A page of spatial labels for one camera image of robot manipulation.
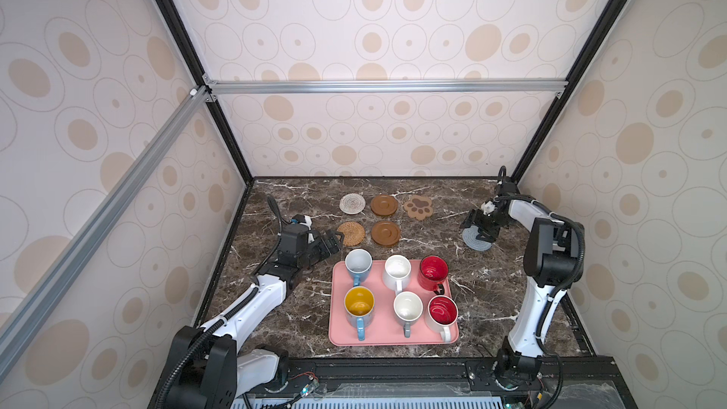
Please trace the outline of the grey woven round coaster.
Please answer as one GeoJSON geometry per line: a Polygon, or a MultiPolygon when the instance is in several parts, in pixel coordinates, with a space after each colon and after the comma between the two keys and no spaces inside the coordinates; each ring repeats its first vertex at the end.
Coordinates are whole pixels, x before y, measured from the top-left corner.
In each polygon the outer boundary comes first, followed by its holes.
{"type": "Polygon", "coordinates": [[[462,239],[472,250],[486,252],[492,247],[492,243],[480,238],[479,228],[476,225],[462,230],[462,239]]]}

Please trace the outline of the woven rattan round coaster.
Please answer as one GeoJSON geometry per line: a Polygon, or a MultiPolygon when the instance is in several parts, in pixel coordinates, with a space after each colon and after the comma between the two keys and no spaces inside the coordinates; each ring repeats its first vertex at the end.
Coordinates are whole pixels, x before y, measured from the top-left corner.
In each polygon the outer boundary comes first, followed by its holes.
{"type": "Polygon", "coordinates": [[[365,228],[356,222],[342,223],[337,231],[344,235],[343,244],[346,247],[359,245],[365,238],[365,228]]]}

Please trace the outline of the multicolour woven round coaster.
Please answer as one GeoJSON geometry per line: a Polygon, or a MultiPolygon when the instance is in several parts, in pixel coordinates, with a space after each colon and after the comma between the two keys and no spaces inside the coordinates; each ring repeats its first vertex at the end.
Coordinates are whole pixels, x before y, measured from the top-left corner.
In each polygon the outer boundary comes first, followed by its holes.
{"type": "Polygon", "coordinates": [[[341,198],[339,208],[346,215],[357,215],[364,211],[366,205],[363,195],[348,193],[341,198]]]}

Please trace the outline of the brown paw shaped coaster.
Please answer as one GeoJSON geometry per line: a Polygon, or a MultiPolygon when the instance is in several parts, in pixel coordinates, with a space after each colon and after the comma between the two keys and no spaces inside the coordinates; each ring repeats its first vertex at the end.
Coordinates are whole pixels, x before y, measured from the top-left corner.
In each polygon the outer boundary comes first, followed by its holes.
{"type": "Polygon", "coordinates": [[[433,201],[430,197],[413,195],[403,204],[409,218],[423,221],[434,214],[433,201]]]}

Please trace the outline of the brown wooden coaster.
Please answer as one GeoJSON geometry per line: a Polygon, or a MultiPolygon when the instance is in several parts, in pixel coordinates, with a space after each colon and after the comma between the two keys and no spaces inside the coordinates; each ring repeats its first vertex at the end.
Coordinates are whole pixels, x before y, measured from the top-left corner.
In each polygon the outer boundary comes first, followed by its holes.
{"type": "Polygon", "coordinates": [[[380,221],[371,228],[371,239],[375,244],[392,247],[401,239],[401,229],[390,221],[380,221]]]}
{"type": "Polygon", "coordinates": [[[379,217],[390,217],[397,212],[399,202],[394,196],[380,194],[371,200],[370,208],[379,217]]]}

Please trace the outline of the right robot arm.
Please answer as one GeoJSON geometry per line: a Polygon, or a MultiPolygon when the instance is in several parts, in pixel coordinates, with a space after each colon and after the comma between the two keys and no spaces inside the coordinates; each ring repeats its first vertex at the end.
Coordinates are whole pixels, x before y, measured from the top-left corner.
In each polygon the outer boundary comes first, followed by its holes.
{"type": "Polygon", "coordinates": [[[524,251],[526,295],[515,326],[498,351],[493,367],[501,388],[512,391],[538,377],[543,358],[554,354],[544,346],[547,331],[562,297],[583,273],[583,226],[520,193],[501,167],[493,198],[470,211],[460,225],[463,241],[487,251],[502,228],[518,223],[529,232],[524,251]]]}

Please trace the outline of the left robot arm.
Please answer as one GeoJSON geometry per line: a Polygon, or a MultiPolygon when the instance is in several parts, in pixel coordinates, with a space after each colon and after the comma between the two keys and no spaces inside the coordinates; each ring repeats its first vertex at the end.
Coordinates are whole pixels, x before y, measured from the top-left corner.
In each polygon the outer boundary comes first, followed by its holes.
{"type": "Polygon", "coordinates": [[[259,348],[240,357],[240,349],[293,293],[305,271],[342,251],[345,234],[316,231],[306,215],[285,220],[275,198],[269,196],[267,203],[278,220],[271,253],[253,272],[250,287],[221,314],[176,333],[149,407],[229,408],[260,384],[287,381],[286,354],[259,348]]]}

